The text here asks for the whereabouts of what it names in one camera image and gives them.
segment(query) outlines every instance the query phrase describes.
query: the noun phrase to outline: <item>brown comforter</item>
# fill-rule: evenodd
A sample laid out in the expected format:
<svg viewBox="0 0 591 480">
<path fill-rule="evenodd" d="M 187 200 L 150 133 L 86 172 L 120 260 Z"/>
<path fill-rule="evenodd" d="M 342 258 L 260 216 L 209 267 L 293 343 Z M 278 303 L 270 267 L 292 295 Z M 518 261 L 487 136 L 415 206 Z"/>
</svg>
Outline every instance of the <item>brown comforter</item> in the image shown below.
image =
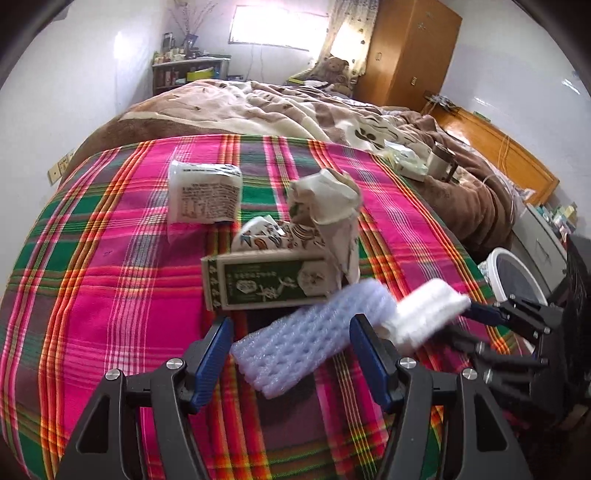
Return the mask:
<svg viewBox="0 0 591 480">
<path fill-rule="evenodd" d="M 425 160 L 429 147 L 438 141 L 456 153 L 463 167 L 460 184 L 427 177 L 424 183 L 413 182 L 417 191 L 473 257 L 482 258 L 508 243 L 512 200 L 496 177 L 488 178 L 492 170 L 485 161 L 438 132 L 430 116 L 352 103 L 309 87 L 194 82 L 134 105 L 100 127 L 78 149 L 69 170 L 103 150 L 183 135 L 313 138 L 377 155 L 384 152 L 385 141 L 391 141 L 411 148 Z"/>
</svg>

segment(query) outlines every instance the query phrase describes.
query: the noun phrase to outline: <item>wardrobe door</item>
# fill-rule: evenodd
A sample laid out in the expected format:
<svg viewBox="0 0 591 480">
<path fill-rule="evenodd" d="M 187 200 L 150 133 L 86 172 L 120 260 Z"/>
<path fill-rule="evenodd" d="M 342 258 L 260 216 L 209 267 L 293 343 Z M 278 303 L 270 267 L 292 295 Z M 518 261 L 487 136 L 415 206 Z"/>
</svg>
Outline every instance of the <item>wardrobe door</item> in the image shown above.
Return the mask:
<svg viewBox="0 0 591 480">
<path fill-rule="evenodd" d="M 461 23 L 462 18 L 438 0 L 417 0 L 389 104 L 420 112 L 425 95 L 441 91 Z"/>
<path fill-rule="evenodd" d="M 382 106 L 387 104 L 394 72 L 405 48 L 416 0 L 380 2 L 369 46 L 365 75 L 355 87 L 355 99 Z"/>
</svg>

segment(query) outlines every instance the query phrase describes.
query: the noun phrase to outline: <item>green box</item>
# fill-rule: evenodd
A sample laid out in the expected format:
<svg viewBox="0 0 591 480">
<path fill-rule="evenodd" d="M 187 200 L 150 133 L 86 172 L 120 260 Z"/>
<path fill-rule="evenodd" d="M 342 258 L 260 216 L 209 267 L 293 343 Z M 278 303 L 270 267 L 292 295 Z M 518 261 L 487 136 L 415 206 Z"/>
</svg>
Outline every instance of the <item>green box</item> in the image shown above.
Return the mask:
<svg viewBox="0 0 591 480">
<path fill-rule="evenodd" d="M 236 252 L 204 257 L 201 263 L 208 310 L 308 305 L 336 289 L 321 252 Z"/>
</svg>

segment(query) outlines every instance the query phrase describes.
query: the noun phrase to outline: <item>floral curtain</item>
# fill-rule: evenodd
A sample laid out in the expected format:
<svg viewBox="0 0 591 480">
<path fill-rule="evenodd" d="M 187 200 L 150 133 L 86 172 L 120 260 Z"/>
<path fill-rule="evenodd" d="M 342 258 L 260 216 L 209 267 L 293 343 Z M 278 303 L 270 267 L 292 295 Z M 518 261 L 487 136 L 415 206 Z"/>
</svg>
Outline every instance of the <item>floral curtain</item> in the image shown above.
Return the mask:
<svg viewBox="0 0 591 480">
<path fill-rule="evenodd" d="M 349 62 L 353 83 L 365 73 L 379 0 L 335 0 L 319 61 L 335 56 Z"/>
</svg>

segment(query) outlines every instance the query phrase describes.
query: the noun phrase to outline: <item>white wall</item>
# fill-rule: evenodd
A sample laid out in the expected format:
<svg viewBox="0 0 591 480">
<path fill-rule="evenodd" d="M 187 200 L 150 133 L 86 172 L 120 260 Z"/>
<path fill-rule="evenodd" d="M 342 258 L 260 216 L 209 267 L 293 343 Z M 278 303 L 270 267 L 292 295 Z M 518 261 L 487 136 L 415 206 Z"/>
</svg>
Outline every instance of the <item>white wall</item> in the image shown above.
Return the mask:
<svg viewBox="0 0 591 480">
<path fill-rule="evenodd" d="M 207 3 L 206 0 L 189 1 L 192 5 Z M 196 33 L 199 36 L 197 46 L 208 53 L 231 55 L 230 75 L 246 77 L 250 69 L 250 79 L 282 85 L 291 75 L 312 66 L 316 61 L 309 52 L 293 48 L 229 44 L 230 29 L 237 5 L 273 5 L 326 15 L 329 0 L 217 0 L 217 3 L 216 9 L 206 17 Z M 168 20 L 167 31 L 173 32 L 177 45 L 183 42 L 184 35 L 172 18 Z"/>
<path fill-rule="evenodd" d="M 55 191 L 47 170 L 151 96 L 165 7 L 164 0 L 76 0 L 65 20 L 35 38 L 0 89 L 0 285 Z"/>
<path fill-rule="evenodd" d="M 441 1 L 463 18 L 442 93 L 490 118 L 539 158 L 560 179 L 557 200 L 579 206 L 579 232 L 585 233 L 591 99 L 573 66 L 512 0 Z"/>
</svg>

